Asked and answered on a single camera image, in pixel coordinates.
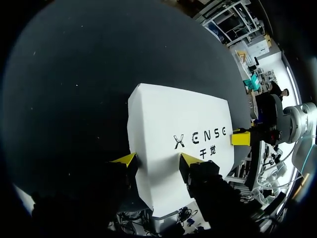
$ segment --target black table surface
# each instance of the black table surface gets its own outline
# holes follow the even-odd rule
[[[7,61],[2,140],[13,181],[27,193],[71,193],[90,168],[129,154],[127,100],[141,82],[226,99],[233,127],[250,127],[233,57],[193,19],[156,0],[57,0]],[[236,147],[235,163],[248,153]]]

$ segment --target xense logo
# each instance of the xense logo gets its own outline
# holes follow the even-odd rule
[[[223,127],[221,132],[219,132],[219,128],[215,128],[213,130],[213,133],[211,133],[210,130],[205,130],[204,133],[202,133],[204,136],[200,135],[196,131],[193,134],[191,134],[192,143],[199,144],[200,140],[204,140],[205,142],[209,141],[211,140],[212,135],[214,135],[215,139],[217,139],[220,137],[221,135],[220,133],[222,133],[222,135],[226,135],[226,127]],[[176,141],[175,149],[177,149],[178,145],[182,146],[182,148],[185,147],[183,143],[183,139],[184,139],[184,134],[181,134],[179,138],[176,135],[174,135],[174,140]],[[216,146],[215,145],[210,146],[210,151],[211,151],[210,153],[211,156],[216,154]],[[202,156],[203,159],[205,158],[205,154],[207,154],[206,149],[200,150],[200,156]]]

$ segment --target cable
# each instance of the cable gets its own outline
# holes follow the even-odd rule
[[[256,182],[257,182],[257,184],[258,184],[259,186],[263,186],[263,184],[260,184],[260,182],[259,182],[259,176],[262,175],[262,174],[264,174],[265,172],[271,170],[272,168],[275,168],[275,167],[276,167],[277,165],[279,165],[280,163],[283,163],[283,162],[293,153],[296,144],[297,144],[297,141],[295,142],[295,144],[294,144],[294,146],[293,146],[293,149],[289,152],[289,154],[288,154],[283,160],[281,160],[279,163],[277,163],[277,164],[275,164],[275,165],[269,167],[268,169],[263,170],[262,172],[260,172],[260,173],[257,175]]]
[[[296,180],[301,179],[301,178],[303,178],[302,175],[299,176],[298,178],[296,178],[296,179],[294,179],[294,180],[292,180],[292,181],[286,183],[286,184],[281,185],[281,186],[273,186],[273,187],[269,187],[269,186],[268,186],[268,187],[262,187],[262,188],[268,190],[268,189],[272,189],[272,188],[282,188],[282,187],[286,187],[287,185],[289,185],[289,184],[291,184],[291,183],[293,183],[293,182],[295,182]]]

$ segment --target person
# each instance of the person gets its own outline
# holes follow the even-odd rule
[[[289,91],[288,89],[284,89],[283,91],[280,89],[280,87],[275,83],[275,82],[271,82],[271,86],[270,86],[270,94],[275,94],[277,95],[281,101],[283,101],[283,96],[288,96],[289,95]]]

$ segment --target teal object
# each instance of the teal object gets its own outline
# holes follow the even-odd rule
[[[260,82],[255,74],[252,75],[251,79],[244,80],[243,82],[249,89],[258,90],[260,87]]]

